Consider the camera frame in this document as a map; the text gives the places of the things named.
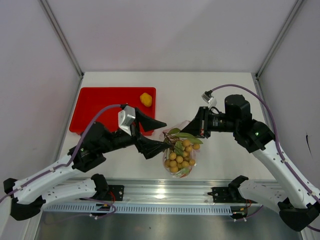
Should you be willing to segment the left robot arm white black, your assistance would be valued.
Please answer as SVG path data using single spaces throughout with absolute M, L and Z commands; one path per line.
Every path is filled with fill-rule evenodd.
M 104 154 L 135 146 L 145 159 L 169 148 L 169 144 L 149 139 L 141 131 L 166 127 L 166 123 L 145 115 L 137 107 L 113 104 L 101 109 L 81 134 L 77 145 L 53 164 L 32 176 L 3 182 L 0 219 L 30 219 L 44 208 L 67 200 L 104 201 L 110 187 L 102 174 L 65 185 L 63 182 L 86 173 L 106 161 Z

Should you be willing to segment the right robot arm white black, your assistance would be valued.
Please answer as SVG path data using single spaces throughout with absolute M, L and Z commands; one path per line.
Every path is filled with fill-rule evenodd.
M 212 132 L 232 133 L 235 141 L 257 158 L 273 175 L 282 190 L 272 190 L 245 176 L 228 185 L 234 202 L 252 200 L 278 213 L 292 230 L 300 232 L 320 215 L 320 190 L 292 164 L 276 136 L 263 122 L 252 118 L 250 103 L 242 95 L 224 100 L 225 112 L 213 113 L 201 106 L 194 119 L 182 129 L 196 138 L 209 138 Z

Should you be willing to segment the orange purple sweet potato slice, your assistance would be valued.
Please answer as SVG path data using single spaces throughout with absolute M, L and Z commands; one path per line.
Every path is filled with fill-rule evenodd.
M 179 171 L 175 173 L 173 176 L 175 178 L 184 178 L 184 177 L 187 177 L 190 173 L 191 173 L 190 171 Z

